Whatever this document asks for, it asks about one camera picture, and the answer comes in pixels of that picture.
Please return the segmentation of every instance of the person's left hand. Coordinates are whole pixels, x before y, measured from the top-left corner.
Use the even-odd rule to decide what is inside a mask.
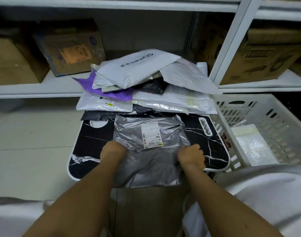
[[[115,160],[120,161],[125,156],[125,153],[125,146],[116,141],[108,141],[102,148],[100,161],[103,161],[106,158],[114,158]]]

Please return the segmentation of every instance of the person's right hand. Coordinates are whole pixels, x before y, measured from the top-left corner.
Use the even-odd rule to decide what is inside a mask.
[[[205,157],[203,156],[203,151],[200,150],[198,144],[194,144],[189,147],[182,146],[178,151],[178,160],[182,168],[187,165],[198,166],[201,170],[205,168]]]
[[[120,161],[125,156],[125,153],[125,146],[116,141],[108,141],[102,148],[100,153],[100,161],[103,161],[106,158],[113,158],[117,161]]]

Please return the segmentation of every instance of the yellow sticker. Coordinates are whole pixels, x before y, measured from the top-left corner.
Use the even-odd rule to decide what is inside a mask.
[[[68,65],[92,59],[86,44],[66,47],[60,50]]]

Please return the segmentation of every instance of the bubble mailer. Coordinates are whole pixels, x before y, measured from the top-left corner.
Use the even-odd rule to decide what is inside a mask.
[[[113,140],[128,149],[113,186],[171,186],[181,183],[177,160],[180,146],[189,146],[184,123],[178,115],[162,118],[116,116]]]

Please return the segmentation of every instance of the purple plastic bag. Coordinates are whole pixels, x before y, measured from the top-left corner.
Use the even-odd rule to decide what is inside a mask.
[[[93,80],[96,76],[96,73],[94,71],[90,72],[89,78],[88,79],[77,79],[77,78],[73,78],[75,81],[77,81],[86,91],[101,95],[101,96],[107,96],[107,97],[111,97],[114,99],[118,99],[121,101],[128,101],[128,100],[132,100],[132,92],[133,92],[133,88],[127,88],[124,90],[120,90],[120,91],[112,91],[112,92],[106,92],[103,93],[101,91],[101,89],[93,89],[92,88],[92,83]]]

